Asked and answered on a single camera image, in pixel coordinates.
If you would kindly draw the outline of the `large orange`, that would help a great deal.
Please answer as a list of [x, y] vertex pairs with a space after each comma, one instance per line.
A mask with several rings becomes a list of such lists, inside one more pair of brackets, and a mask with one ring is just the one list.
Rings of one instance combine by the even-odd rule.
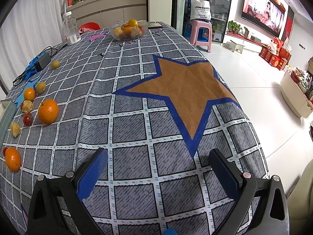
[[49, 125], [53, 123], [58, 116], [58, 104], [52, 99], [44, 100], [38, 109], [38, 118], [45, 124]]

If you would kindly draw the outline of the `glass fruit bowl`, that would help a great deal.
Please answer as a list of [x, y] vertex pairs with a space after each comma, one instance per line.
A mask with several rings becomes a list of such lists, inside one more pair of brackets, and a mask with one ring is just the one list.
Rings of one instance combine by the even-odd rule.
[[148, 22], [145, 20], [130, 19], [127, 22], [115, 22], [109, 28], [115, 40], [130, 41], [143, 37], [148, 31]]

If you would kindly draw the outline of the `grey checkered star tablecloth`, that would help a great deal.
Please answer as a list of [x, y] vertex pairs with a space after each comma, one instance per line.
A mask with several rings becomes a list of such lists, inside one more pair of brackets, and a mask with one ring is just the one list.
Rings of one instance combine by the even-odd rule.
[[[89, 41], [57, 46], [60, 67], [46, 67], [11, 88], [18, 101], [40, 81], [46, 90], [33, 103], [33, 123], [3, 145], [16, 148], [21, 168], [11, 172], [1, 161], [1, 207], [18, 233], [27, 231], [31, 194], [39, 175], [63, 176], [93, 152], [108, 151], [108, 164], [83, 202], [105, 234], [212, 234], [233, 207], [209, 166], [219, 149], [240, 170], [267, 177], [257, 134], [235, 103], [213, 105], [194, 156], [161, 99], [116, 95], [115, 91], [156, 74], [158, 55], [184, 63], [204, 56], [168, 25], [143, 38], [119, 42], [106, 30]], [[58, 116], [49, 124], [38, 118], [40, 104], [52, 99]]]

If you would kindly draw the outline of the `yellow-green round fruit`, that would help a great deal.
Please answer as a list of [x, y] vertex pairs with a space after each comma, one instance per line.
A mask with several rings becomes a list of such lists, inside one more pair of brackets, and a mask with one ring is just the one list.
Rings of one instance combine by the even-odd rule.
[[36, 93], [37, 94], [43, 94], [43, 92], [45, 92], [45, 90], [46, 90], [46, 83], [44, 81], [37, 83], [37, 85], [36, 85]]

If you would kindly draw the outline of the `far yellow-green fruit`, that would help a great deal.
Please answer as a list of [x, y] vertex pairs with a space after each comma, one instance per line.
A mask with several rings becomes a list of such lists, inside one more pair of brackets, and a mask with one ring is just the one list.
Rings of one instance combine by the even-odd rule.
[[60, 61], [54, 60], [54, 61], [51, 62], [51, 69], [52, 70], [55, 70], [58, 67], [60, 67]]

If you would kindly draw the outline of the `husked physalis fruit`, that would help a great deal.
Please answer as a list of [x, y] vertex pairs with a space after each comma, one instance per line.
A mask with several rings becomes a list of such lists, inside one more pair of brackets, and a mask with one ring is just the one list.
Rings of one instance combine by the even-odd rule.
[[25, 114], [29, 114], [33, 109], [33, 103], [30, 100], [24, 100], [21, 103], [21, 110]]

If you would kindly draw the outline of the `white tray teal rim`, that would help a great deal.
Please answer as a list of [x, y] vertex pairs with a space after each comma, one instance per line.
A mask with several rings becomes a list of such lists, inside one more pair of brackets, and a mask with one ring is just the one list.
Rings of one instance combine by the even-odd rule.
[[11, 99], [1, 100], [0, 141], [1, 147], [10, 123], [17, 112], [17, 106]]

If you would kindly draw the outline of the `wall television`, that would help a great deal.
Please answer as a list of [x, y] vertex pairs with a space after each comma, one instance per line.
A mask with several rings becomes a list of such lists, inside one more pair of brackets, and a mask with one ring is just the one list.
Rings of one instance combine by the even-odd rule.
[[285, 8], [277, 0], [244, 0], [241, 17], [278, 37], [284, 21]]

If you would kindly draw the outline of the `pink plastic stool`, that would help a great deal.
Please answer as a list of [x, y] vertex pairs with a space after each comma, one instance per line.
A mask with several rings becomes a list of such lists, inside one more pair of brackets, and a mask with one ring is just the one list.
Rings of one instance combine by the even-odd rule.
[[187, 20], [183, 36], [195, 47], [205, 46], [207, 52], [211, 52], [212, 46], [212, 24], [200, 20]]

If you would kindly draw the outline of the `red gift boxes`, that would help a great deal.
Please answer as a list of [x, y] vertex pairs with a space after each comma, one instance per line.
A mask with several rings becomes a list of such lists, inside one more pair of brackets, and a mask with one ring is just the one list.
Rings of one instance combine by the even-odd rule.
[[292, 48], [286, 42], [274, 37], [269, 44], [262, 44], [259, 56], [271, 67], [283, 71], [291, 59]]

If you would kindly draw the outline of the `black power adapter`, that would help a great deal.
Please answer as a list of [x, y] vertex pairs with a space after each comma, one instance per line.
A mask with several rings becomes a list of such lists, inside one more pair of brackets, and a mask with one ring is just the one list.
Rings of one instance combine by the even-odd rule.
[[43, 52], [37, 56], [37, 60], [34, 62], [34, 68], [37, 72], [43, 70], [51, 62], [51, 56], [48, 52]]

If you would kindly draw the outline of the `white curtain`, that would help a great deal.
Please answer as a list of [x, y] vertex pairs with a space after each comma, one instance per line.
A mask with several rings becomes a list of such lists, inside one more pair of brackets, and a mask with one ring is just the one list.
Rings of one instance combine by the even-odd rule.
[[17, 0], [1, 26], [1, 80], [10, 90], [44, 48], [64, 40], [64, 0]]

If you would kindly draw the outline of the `small mandarin orange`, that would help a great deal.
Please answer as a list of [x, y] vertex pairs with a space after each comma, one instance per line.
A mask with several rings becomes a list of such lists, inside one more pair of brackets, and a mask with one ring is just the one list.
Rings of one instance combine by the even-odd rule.
[[18, 172], [21, 167], [21, 156], [17, 149], [9, 147], [5, 152], [5, 162], [12, 172]]

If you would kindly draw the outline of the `physalis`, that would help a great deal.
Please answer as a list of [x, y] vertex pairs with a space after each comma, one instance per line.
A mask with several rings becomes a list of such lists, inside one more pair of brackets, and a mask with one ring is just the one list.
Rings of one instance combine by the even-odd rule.
[[12, 121], [10, 125], [10, 130], [11, 130], [12, 136], [16, 138], [21, 132], [21, 127], [18, 123], [16, 123], [15, 121]]

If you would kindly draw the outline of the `clear plastic bottle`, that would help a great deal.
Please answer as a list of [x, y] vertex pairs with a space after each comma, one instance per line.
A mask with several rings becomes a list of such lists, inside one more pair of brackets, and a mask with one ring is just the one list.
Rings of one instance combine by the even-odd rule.
[[63, 14], [63, 31], [68, 46], [74, 45], [81, 40], [76, 18], [72, 16], [71, 11]]

